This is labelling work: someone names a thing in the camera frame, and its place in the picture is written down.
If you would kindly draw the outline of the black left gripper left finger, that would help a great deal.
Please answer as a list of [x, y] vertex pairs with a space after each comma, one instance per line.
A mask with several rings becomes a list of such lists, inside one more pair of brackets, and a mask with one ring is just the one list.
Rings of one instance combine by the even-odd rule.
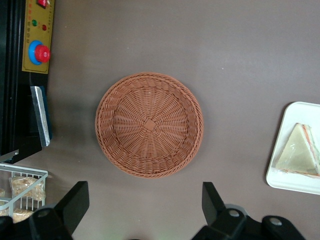
[[27, 219], [13, 223], [10, 216], [0, 218], [2, 240], [71, 240], [72, 234], [90, 206], [87, 181], [77, 182], [54, 206], [44, 206]]

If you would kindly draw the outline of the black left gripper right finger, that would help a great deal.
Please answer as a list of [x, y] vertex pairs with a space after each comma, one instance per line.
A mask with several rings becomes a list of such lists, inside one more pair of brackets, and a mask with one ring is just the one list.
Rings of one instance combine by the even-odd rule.
[[212, 182], [202, 184], [201, 207], [206, 220], [194, 240], [304, 240], [288, 219], [267, 215], [251, 218], [241, 206], [225, 204]]

